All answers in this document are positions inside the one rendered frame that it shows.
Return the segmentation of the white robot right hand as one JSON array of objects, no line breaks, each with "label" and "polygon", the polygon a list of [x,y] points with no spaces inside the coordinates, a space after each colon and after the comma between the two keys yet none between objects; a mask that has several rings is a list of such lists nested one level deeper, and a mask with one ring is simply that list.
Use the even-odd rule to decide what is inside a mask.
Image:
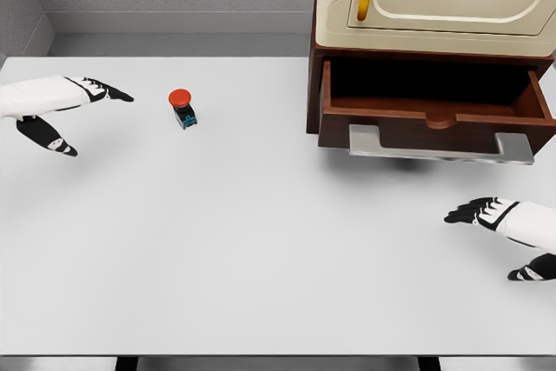
[{"label": "white robot right hand", "polygon": [[481,226],[518,244],[544,251],[528,264],[510,271],[508,280],[556,280],[556,209],[534,202],[481,197],[448,212],[444,222]]}]

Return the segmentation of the red push-button switch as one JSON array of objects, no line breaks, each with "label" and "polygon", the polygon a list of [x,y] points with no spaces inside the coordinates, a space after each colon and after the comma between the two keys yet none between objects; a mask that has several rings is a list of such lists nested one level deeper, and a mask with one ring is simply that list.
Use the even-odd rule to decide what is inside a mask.
[{"label": "red push-button switch", "polygon": [[175,89],[169,93],[169,103],[182,129],[197,124],[195,111],[191,106],[191,98],[190,92],[186,89]]}]

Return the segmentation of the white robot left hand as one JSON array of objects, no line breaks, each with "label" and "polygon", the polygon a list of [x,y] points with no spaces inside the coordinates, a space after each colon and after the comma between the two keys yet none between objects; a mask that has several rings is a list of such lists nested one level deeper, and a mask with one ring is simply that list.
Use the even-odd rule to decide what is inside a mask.
[{"label": "white robot left hand", "polygon": [[103,99],[132,103],[129,94],[90,77],[48,76],[0,86],[0,119],[16,120],[17,130],[40,147],[76,157],[77,150],[42,119]]}]

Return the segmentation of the cream and brown cabinet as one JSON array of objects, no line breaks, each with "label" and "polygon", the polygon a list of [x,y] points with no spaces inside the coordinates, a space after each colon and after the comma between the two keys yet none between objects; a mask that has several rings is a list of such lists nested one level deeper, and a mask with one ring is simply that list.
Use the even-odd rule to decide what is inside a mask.
[{"label": "cream and brown cabinet", "polygon": [[[360,0],[357,18],[365,19],[370,0]],[[314,23],[309,53],[307,130],[318,129],[321,61],[325,56],[405,53],[437,57],[509,56],[544,58],[556,50],[556,11],[537,36],[456,33],[428,30],[352,28],[348,24],[352,0],[314,0]]]}]

